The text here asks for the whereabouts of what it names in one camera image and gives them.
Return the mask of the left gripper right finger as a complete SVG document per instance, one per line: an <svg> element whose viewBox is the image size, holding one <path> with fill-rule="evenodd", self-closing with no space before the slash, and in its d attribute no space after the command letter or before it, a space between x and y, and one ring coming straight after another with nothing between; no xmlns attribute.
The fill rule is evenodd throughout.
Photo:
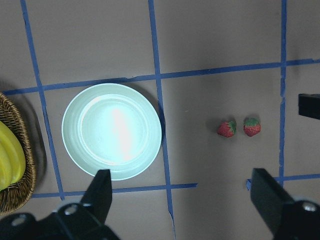
<svg viewBox="0 0 320 240"><path fill-rule="evenodd" d="M282 225L284 207L295 203L264 168L252 170L250 199L273 235Z"/></svg>

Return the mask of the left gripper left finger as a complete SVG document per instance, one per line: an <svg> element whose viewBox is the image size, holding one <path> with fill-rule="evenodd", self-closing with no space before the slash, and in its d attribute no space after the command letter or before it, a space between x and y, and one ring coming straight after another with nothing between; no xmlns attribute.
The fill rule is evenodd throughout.
<svg viewBox="0 0 320 240"><path fill-rule="evenodd" d="M112 181L109 169L98 170L81 198L85 207L100 223L104 224L112 204Z"/></svg>

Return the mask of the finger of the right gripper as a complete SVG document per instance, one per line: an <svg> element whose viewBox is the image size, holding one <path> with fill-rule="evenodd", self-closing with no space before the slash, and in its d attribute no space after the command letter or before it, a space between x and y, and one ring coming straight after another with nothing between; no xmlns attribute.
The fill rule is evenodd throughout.
<svg viewBox="0 0 320 240"><path fill-rule="evenodd" d="M298 95L298 114L300 116L320 119L320 95L300 93Z"/></svg>

